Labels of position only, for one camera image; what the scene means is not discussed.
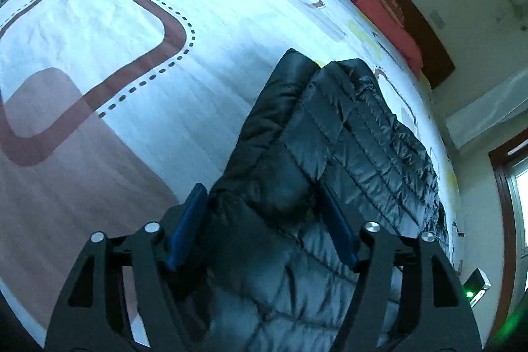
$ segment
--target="black puffer jacket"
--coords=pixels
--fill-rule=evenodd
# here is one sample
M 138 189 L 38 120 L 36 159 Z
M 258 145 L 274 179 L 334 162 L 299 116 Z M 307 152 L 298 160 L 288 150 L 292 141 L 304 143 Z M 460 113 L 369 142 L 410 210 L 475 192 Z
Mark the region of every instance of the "black puffer jacket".
M 207 267 L 181 303 L 198 350 L 326 352 L 357 275 L 340 263 L 314 215 L 316 183 L 367 220 L 447 249 L 437 178 L 422 144 L 398 123 L 361 60 L 317 64 L 290 50 L 247 118 L 193 261 Z M 398 311 L 394 269 L 380 342 Z

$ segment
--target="wooden window frame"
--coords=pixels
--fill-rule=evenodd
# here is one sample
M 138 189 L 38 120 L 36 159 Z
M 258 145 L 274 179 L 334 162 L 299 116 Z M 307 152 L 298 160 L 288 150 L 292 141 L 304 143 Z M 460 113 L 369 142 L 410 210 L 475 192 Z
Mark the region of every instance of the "wooden window frame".
M 517 232 L 515 229 L 515 210 L 511 197 L 508 179 L 509 166 L 528 157 L 528 129 L 502 144 L 489 153 L 497 182 L 499 199 L 501 201 L 502 223 L 504 231 L 504 267 L 501 285 L 501 295 L 498 301 L 497 313 L 488 342 L 499 332 L 506 320 L 511 307 L 514 293 L 515 274 L 517 268 Z

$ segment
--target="dotted line pattern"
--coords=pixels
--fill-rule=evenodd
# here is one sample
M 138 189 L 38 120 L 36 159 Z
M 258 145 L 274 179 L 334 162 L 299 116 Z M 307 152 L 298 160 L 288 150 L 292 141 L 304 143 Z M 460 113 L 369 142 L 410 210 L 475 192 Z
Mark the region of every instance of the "dotted line pattern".
M 25 9 L 26 7 L 28 7 L 29 5 L 31 5 L 32 3 L 34 3 L 36 0 L 30 0 L 29 2 L 27 2 L 23 7 L 20 7 L 15 13 L 13 13 L 9 18 L 6 19 L 6 21 L 4 23 L 2 23 L 1 27 L 4 27 L 15 15 L 17 15 L 20 11 L 22 11 L 23 9 Z M 183 55 L 187 55 L 189 53 L 189 48 L 190 47 L 193 47 L 194 46 L 194 42 L 196 40 L 196 32 L 195 30 L 192 28 L 192 24 L 190 22 L 188 22 L 187 18 L 184 17 L 183 15 L 181 15 L 181 13 L 179 11 L 175 11 L 173 7 L 171 6 L 168 6 L 167 3 L 165 2 L 160 2 L 160 0 L 155 0 L 156 2 L 159 2 L 161 5 L 162 5 L 162 8 L 164 9 L 168 9 L 170 12 L 169 14 L 176 14 L 177 16 L 179 16 L 184 22 L 187 23 L 187 27 L 191 30 L 191 42 L 187 44 L 187 48 L 183 51 Z M 183 56 L 178 56 L 176 58 L 176 60 L 182 60 Z M 175 65 L 175 62 L 171 61 L 167 67 L 171 68 Z M 167 72 L 167 69 L 162 67 L 161 69 L 159 69 L 158 71 L 158 74 L 164 74 L 165 72 Z M 149 76 L 149 80 L 152 81 L 154 80 L 158 75 L 156 74 L 152 74 L 151 76 Z M 147 84 L 147 81 L 146 80 L 143 80 L 143 81 L 140 81 L 138 86 L 139 87 L 144 87 L 145 85 Z M 131 87 L 128 89 L 128 93 L 129 94 L 132 94 L 134 93 L 136 90 L 138 90 L 137 87 Z M 127 98 L 127 95 L 126 94 L 121 94 L 119 97 L 118 97 L 118 101 L 119 102 L 123 102 L 125 99 Z M 117 104 L 115 103 L 112 103 L 110 105 L 107 106 L 107 108 L 111 111 L 113 109 L 115 109 L 115 107 L 117 107 Z M 106 115 L 106 112 L 105 111 L 102 111 L 99 113 L 99 118 L 103 118 L 104 116 Z

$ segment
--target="bed sheet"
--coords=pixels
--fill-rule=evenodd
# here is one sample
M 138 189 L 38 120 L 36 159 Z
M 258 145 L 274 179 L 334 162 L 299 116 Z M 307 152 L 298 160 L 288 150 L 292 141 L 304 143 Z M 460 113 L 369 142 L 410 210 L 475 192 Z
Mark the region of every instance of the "bed sheet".
M 129 234 L 222 174 L 289 48 L 361 58 L 439 176 L 456 177 L 421 84 L 348 0 L 9 0 L 0 8 L 0 288 L 40 342 L 89 235 Z

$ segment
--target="silver screw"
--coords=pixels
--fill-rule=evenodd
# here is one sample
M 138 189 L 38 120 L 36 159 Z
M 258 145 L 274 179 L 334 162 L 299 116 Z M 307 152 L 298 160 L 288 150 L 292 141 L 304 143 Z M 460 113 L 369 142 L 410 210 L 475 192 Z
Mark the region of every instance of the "silver screw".
M 365 230 L 371 233 L 377 233 L 380 229 L 380 225 L 378 223 L 375 223 L 374 221 L 369 221 L 365 224 Z
M 422 233 L 422 240 L 423 241 L 435 241 L 435 235 L 431 232 L 425 232 L 425 233 Z
M 145 231 L 147 233 L 155 233 L 159 230 L 159 224 L 158 223 L 148 223 L 145 226 Z
M 93 243 L 98 243 L 104 238 L 105 238 L 105 234 L 101 232 L 96 232 L 90 236 L 90 240 L 93 241 Z

